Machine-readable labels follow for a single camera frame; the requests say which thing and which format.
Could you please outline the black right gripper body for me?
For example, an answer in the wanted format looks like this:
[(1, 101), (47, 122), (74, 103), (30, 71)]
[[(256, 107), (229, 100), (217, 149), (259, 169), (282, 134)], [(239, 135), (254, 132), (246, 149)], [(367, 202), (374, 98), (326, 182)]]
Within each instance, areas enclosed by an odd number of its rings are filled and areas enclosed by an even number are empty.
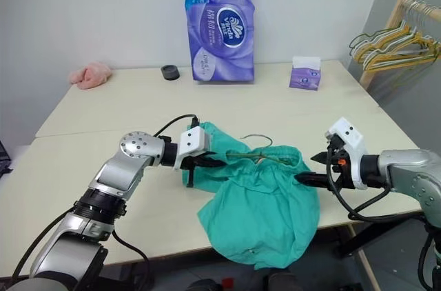
[(325, 163), (327, 187), (330, 191), (355, 188), (351, 177), (349, 153), (343, 147), (344, 142), (339, 136), (330, 136), (327, 152), (331, 154), (331, 161)]

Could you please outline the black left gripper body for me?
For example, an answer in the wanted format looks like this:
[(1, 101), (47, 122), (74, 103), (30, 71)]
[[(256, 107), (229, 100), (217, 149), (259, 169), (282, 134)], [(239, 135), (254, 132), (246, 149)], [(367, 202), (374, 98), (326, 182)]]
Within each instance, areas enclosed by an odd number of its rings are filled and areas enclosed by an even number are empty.
[(207, 153), (202, 153), (197, 156), (187, 156), (182, 160), (181, 163), (181, 169), (187, 171), (187, 188), (193, 188), (194, 187), (194, 171), (196, 166), (199, 166), (200, 164), (204, 163), (204, 158), (207, 155)]

